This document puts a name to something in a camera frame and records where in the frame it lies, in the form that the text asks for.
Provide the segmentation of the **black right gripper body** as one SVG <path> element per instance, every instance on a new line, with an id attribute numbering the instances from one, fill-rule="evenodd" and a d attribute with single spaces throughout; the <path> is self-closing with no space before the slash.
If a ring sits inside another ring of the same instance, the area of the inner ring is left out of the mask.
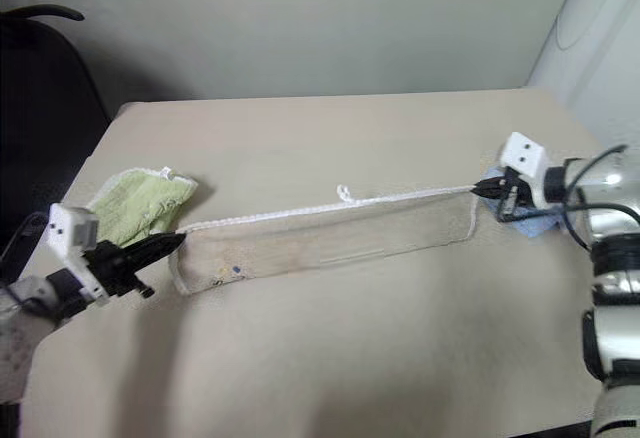
<path id="1" fill-rule="evenodd" d="M 520 174 L 506 167 L 501 181 L 501 192 L 496 210 L 499 222 L 514 222 L 531 206 L 529 185 L 520 179 Z"/>

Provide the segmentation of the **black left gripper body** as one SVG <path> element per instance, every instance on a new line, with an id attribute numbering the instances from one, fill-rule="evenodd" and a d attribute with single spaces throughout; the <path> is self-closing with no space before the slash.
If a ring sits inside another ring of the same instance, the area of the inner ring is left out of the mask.
<path id="1" fill-rule="evenodd" d="M 152 252 L 142 245 L 120 248 L 109 241 L 102 241 L 94 250 L 86 251 L 83 258 L 109 297 L 122 297 L 132 291 L 137 291 L 143 298 L 154 294 L 154 289 L 136 275 L 153 262 Z"/>

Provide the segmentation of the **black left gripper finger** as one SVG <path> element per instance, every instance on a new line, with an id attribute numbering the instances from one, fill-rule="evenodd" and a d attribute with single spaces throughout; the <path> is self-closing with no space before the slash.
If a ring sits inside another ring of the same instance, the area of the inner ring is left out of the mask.
<path id="1" fill-rule="evenodd" d="M 151 234 L 125 248 L 132 259 L 161 259 L 170 255 L 184 242 L 184 233 Z"/>
<path id="2" fill-rule="evenodd" d="M 139 271 L 169 256 L 184 238 L 145 238 L 134 244 L 134 269 Z"/>

